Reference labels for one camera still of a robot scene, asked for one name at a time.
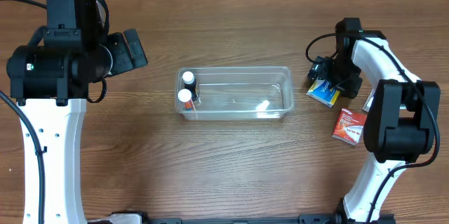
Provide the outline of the white box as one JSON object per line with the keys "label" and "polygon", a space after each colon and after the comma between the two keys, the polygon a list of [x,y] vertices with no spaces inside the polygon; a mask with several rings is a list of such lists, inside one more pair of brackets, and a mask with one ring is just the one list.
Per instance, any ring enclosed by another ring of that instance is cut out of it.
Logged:
{"label": "white box", "polygon": [[373,101],[374,94],[375,94],[375,89],[372,89],[371,92],[370,92],[370,95],[368,96],[365,104],[362,107],[362,110],[364,112],[369,112],[370,106],[371,106],[372,101]]}

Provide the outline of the orange tube white cap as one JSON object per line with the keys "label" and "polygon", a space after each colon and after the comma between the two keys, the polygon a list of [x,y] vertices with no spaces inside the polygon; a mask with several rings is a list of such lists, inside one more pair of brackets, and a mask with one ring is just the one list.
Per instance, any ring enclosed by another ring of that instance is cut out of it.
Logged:
{"label": "orange tube white cap", "polygon": [[192,99],[192,92],[186,88],[181,89],[177,94],[178,100],[183,104],[186,111],[194,111],[194,101]]}

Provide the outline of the black bottle white cap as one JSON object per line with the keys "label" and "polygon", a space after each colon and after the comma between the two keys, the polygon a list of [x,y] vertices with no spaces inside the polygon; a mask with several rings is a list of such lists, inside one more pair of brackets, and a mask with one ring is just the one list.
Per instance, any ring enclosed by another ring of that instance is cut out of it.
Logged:
{"label": "black bottle white cap", "polygon": [[197,87],[197,79],[194,74],[190,71],[186,71],[182,75],[182,80],[184,82],[184,88],[189,90],[192,94],[192,100],[197,100],[199,97],[199,89]]}

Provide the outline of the blue VapoDrops box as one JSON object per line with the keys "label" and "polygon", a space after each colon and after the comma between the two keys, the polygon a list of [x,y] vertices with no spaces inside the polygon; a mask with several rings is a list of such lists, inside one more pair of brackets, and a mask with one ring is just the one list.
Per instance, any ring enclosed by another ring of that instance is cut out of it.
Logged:
{"label": "blue VapoDrops box", "polygon": [[310,86],[307,95],[327,107],[332,107],[340,96],[340,92],[336,88],[332,88],[329,81],[317,79]]}

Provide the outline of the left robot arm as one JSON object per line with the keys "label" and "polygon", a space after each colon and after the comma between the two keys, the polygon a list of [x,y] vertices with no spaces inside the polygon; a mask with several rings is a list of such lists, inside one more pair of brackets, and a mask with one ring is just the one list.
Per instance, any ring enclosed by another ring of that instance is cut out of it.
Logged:
{"label": "left robot arm", "polygon": [[134,29],[112,33],[105,0],[46,0],[47,23],[6,64],[19,116],[25,223],[85,223],[81,132],[89,86],[147,65]]}

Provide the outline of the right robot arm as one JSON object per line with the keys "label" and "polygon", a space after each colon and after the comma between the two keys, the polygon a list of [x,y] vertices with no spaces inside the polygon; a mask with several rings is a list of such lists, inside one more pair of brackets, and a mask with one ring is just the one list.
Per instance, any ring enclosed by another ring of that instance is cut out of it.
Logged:
{"label": "right robot arm", "polygon": [[395,223],[380,209],[398,177],[406,170],[430,165],[441,136],[437,116],[441,90],[422,81],[391,52],[379,30],[364,30],[358,18],[343,18],[331,34],[330,57],[317,57],[307,75],[318,90],[355,98],[364,73],[373,92],[366,102],[363,126],[367,159],[355,184],[335,213],[302,214],[299,223]]}

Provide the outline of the red box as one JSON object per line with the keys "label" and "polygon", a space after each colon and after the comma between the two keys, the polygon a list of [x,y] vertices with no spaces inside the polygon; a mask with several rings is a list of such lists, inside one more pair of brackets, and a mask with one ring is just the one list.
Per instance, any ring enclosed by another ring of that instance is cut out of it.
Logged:
{"label": "red box", "polygon": [[345,107],[341,109],[332,137],[350,145],[357,145],[363,135],[367,116],[353,112]]}

